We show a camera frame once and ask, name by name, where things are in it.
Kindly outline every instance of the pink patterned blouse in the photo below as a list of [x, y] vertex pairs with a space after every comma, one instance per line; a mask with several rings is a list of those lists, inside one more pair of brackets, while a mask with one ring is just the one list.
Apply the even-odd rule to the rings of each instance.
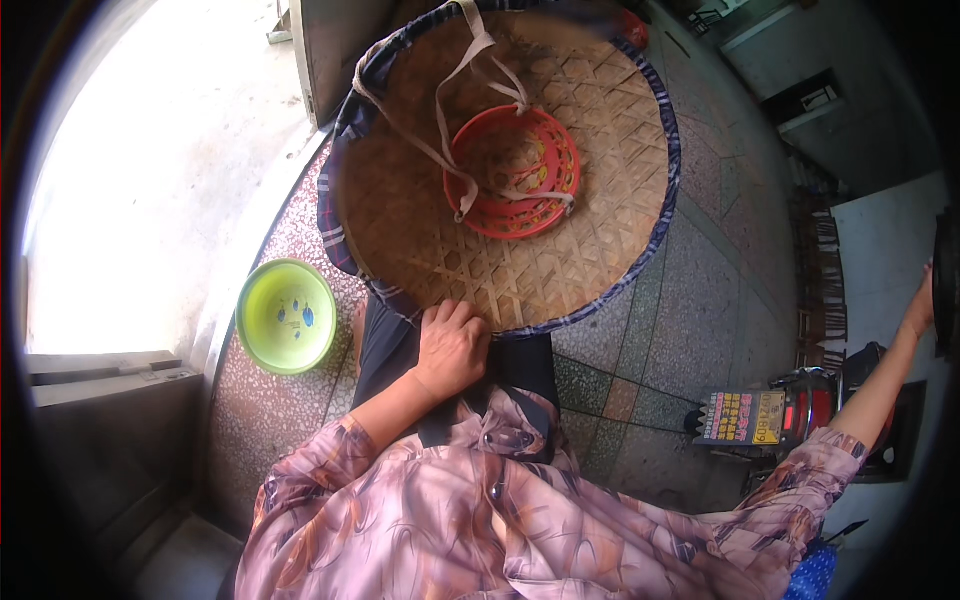
[[377, 456], [347, 415], [281, 460], [236, 597], [779, 600], [866, 455], [818, 429], [735, 510], [688, 516], [582, 479], [562, 434], [550, 465], [523, 462], [547, 441], [498, 388], [456, 421], [449, 445], [414, 435]]

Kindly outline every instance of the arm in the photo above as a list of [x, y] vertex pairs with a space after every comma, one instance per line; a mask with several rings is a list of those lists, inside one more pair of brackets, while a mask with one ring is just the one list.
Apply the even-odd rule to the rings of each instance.
[[418, 364], [386, 390], [329, 423], [274, 465], [254, 522], [300, 497], [330, 495], [362, 475], [410, 425], [483, 376], [490, 330], [468, 302], [446, 300], [423, 314]]
[[933, 270], [924, 266], [924, 282], [906, 310], [894, 343], [874, 372], [830, 422], [830, 429], [874, 446], [910, 372], [917, 344], [933, 323]]
[[[735, 511], [699, 517], [715, 527], [717, 544], [731, 561], [749, 569], [763, 554], [765, 568], [779, 564], [787, 572], [800, 562], [806, 543], [862, 467], [897, 400], [917, 343], [933, 321], [932, 289], [927, 267], [894, 343], [828, 427], [794, 449]], [[745, 551], [745, 545], [751, 550]]]

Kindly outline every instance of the person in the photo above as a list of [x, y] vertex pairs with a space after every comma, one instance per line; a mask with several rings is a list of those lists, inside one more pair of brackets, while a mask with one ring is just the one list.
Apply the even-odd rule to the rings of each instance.
[[688, 516], [579, 476], [548, 336], [491, 344], [476, 308], [453, 300], [418, 332], [371, 300], [354, 406], [267, 476], [235, 597], [782, 598], [932, 320], [927, 266], [829, 426], [734, 510]]

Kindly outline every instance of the wrist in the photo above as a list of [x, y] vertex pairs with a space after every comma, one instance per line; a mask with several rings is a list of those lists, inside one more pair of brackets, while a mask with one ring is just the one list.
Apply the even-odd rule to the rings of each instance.
[[910, 319], [904, 319], [903, 323], [900, 324], [900, 328], [897, 330], [897, 336], [894, 340], [901, 339], [913, 346], [916, 346], [920, 339], [924, 336], [925, 328], [917, 327]]
[[433, 407], [444, 400], [444, 398], [441, 398], [430, 386], [430, 377], [423, 372], [423, 369], [420, 369], [420, 365], [406, 372], [402, 378], [407, 379], [410, 382], [410, 386], [419, 392], [417, 397], [422, 400], [424, 404]]

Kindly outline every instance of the electric scooter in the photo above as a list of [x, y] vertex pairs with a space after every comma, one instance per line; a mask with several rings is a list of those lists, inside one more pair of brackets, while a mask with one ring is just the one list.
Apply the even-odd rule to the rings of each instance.
[[[711, 452], [772, 470], [818, 427], [824, 427], [863, 385], [886, 348], [871, 342], [836, 372], [802, 367], [767, 382], [768, 390], [710, 390], [705, 404], [687, 414], [693, 443]], [[883, 446], [893, 411], [871, 453]]]

